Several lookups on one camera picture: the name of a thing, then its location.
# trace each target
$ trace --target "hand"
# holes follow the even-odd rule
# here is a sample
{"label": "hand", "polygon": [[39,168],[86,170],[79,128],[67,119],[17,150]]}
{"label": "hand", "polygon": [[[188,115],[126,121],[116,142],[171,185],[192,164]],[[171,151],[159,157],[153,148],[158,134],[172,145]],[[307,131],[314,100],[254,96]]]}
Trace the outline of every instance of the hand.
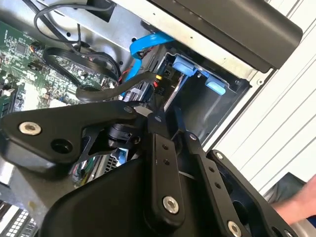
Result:
{"label": "hand", "polygon": [[293,200],[300,207],[305,218],[316,215],[316,175],[303,186]]}
{"label": "hand", "polygon": [[316,215],[316,175],[294,197],[272,207],[289,225]]}

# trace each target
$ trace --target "person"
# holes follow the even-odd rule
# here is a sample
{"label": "person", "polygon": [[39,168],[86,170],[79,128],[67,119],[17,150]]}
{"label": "person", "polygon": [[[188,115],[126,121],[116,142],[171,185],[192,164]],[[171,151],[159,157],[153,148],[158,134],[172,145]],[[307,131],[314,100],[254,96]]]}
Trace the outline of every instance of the person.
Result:
{"label": "person", "polygon": [[272,207],[289,225],[316,215],[316,175],[293,197]]}
{"label": "person", "polygon": [[298,237],[316,236],[316,175],[304,184],[288,173],[264,198]]}

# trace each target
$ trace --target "motherboard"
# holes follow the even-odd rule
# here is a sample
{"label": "motherboard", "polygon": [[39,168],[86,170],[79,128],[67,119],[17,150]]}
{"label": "motherboard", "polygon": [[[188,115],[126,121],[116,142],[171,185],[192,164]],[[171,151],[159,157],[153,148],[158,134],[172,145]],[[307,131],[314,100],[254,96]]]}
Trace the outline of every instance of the motherboard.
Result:
{"label": "motherboard", "polygon": [[[32,44],[41,44],[26,33],[0,22],[0,117],[14,111],[52,108],[81,103],[76,86],[41,60]],[[67,59],[56,61],[82,84],[101,88],[107,78],[87,71]]]}

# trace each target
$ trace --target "black cable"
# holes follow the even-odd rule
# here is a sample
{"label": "black cable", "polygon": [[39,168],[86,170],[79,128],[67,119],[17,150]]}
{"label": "black cable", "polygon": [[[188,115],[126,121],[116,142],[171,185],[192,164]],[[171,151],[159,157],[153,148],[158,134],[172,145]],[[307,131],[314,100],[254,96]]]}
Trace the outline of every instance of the black cable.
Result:
{"label": "black cable", "polygon": [[[31,1],[31,0],[22,0],[36,15],[39,14],[41,11],[38,9],[38,7]],[[55,6],[60,6],[60,5],[65,5],[65,4],[57,4],[57,5],[52,5],[50,7],[55,7]],[[107,53],[103,53],[103,52],[92,52],[92,53],[81,53],[80,52],[80,46],[81,46],[81,31],[80,31],[80,25],[78,24],[78,40],[80,40],[80,42],[78,43],[79,49],[77,50],[71,43],[69,40],[67,40],[66,37],[63,36],[63,34],[61,34],[56,27],[44,16],[40,16],[38,17],[40,18],[40,20],[49,28],[50,31],[52,31],[52,33],[60,40],[64,40],[65,44],[77,55],[80,56],[89,56],[89,57],[95,57],[95,58],[99,58],[99,59],[105,59],[107,63],[109,63],[112,68],[115,70],[115,73],[117,74],[118,78],[121,76],[121,72],[119,69],[119,65],[118,63]]]}
{"label": "black cable", "polygon": [[[38,7],[31,1],[31,0],[22,0],[35,14],[37,14],[40,10]],[[45,17],[41,16],[40,20],[49,28],[52,33],[58,37],[59,39],[67,40],[66,37],[63,36],[62,33],[60,33],[56,27]]]}
{"label": "black cable", "polygon": [[122,93],[130,90],[132,87],[137,85],[142,81],[146,81],[148,83],[153,83],[155,81],[156,74],[151,72],[144,72],[142,74],[138,74],[132,77],[127,82],[113,88],[106,89],[103,91],[97,91],[92,86],[80,86],[76,90],[76,97],[83,102],[101,102],[108,99],[111,99],[115,96],[121,95]]}
{"label": "black cable", "polygon": [[39,29],[39,26],[38,26],[38,19],[42,16],[44,16],[45,14],[51,12],[51,11],[54,11],[58,8],[62,8],[62,7],[71,7],[71,8],[76,8],[76,9],[85,9],[85,10],[92,10],[92,11],[107,11],[107,10],[110,10],[112,9],[112,7],[114,7],[113,4],[111,4],[109,7],[106,7],[106,8],[100,8],[100,7],[95,7],[95,6],[88,6],[88,5],[84,5],[84,4],[77,4],[77,3],[63,3],[63,4],[55,4],[55,5],[51,5],[51,6],[48,6],[46,8],[44,8],[43,10],[39,11],[35,17],[34,17],[34,26],[35,28],[39,31],[39,33],[50,39],[50,40],[54,40],[54,41],[57,41],[57,42],[61,42],[61,43],[78,43],[79,40],[77,41],[71,41],[71,40],[64,40],[64,39],[55,39],[55,38],[52,38],[52,37],[49,37],[48,35],[44,34],[40,29]]}
{"label": "black cable", "polygon": [[60,48],[47,48],[43,52],[43,60],[45,61],[45,64],[47,64],[49,67],[56,70],[59,74],[63,75],[64,77],[68,78],[74,85],[80,86],[81,83],[72,75],[70,74],[66,69],[64,69],[62,66],[60,66],[53,56],[58,56],[61,58],[65,58],[67,60],[70,60],[76,64],[79,64],[80,66],[92,70],[94,72],[100,73],[104,76],[107,76],[109,78],[113,78],[116,81],[119,79],[118,76],[113,73],[111,70],[102,67],[94,62],[91,62],[85,58],[82,58],[78,55],[75,55],[72,52],[66,51],[64,49]]}

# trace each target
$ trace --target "blue drive tab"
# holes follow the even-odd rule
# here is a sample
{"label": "blue drive tab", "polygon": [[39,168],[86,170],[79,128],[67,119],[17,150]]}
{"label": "blue drive tab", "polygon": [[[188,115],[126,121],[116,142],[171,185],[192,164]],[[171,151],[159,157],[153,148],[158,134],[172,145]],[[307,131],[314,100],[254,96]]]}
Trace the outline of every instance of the blue drive tab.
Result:
{"label": "blue drive tab", "polygon": [[225,84],[212,75],[206,80],[205,85],[219,95],[224,95],[226,92]]}
{"label": "blue drive tab", "polygon": [[188,62],[187,60],[183,59],[179,55],[174,60],[172,67],[189,77],[193,76],[195,73],[194,64]]}

